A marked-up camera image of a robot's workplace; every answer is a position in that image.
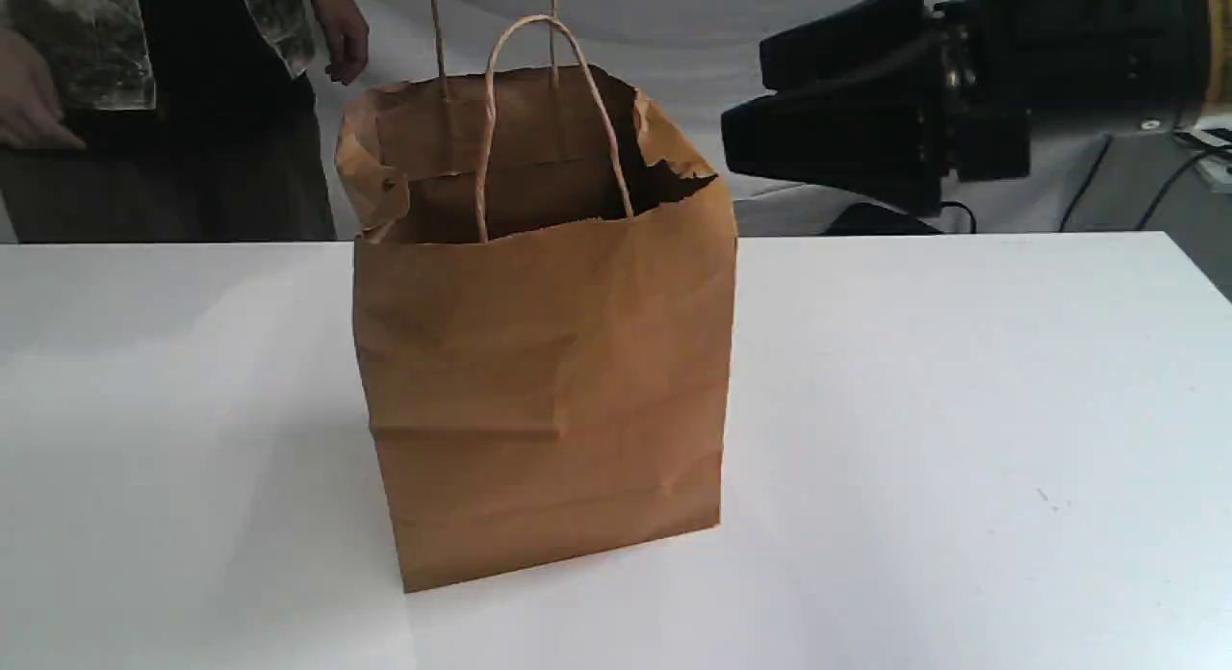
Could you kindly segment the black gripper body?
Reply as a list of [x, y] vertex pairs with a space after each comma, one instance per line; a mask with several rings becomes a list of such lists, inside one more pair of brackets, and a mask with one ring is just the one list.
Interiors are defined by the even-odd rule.
[[946, 179], [1025, 179], [1031, 131], [995, 87], [978, 0], [862, 0], [758, 43], [765, 94], [726, 110], [727, 166], [935, 217]]

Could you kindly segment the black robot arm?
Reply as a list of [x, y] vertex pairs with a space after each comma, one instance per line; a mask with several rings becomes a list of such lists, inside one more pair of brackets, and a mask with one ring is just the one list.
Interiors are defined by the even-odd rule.
[[1055, 138], [1230, 113], [1230, 0], [862, 0], [758, 47], [731, 171], [935, 217], [942, 179], [1025, 179]]

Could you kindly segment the person's left hand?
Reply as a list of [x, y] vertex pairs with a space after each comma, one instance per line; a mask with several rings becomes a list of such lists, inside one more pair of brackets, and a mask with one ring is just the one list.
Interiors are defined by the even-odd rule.
[[370, 22], [356, 0], [310, 0], [326, 43], [326, 78], [350, 86], [370, 63]]

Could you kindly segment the person's right hand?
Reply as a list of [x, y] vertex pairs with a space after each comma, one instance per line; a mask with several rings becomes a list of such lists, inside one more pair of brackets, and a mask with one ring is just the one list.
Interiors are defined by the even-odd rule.
[[18, 151], [87, 147], [67, 129], [54, 78], [43, 55], [14, 30], [1, 30], [1, 143]]

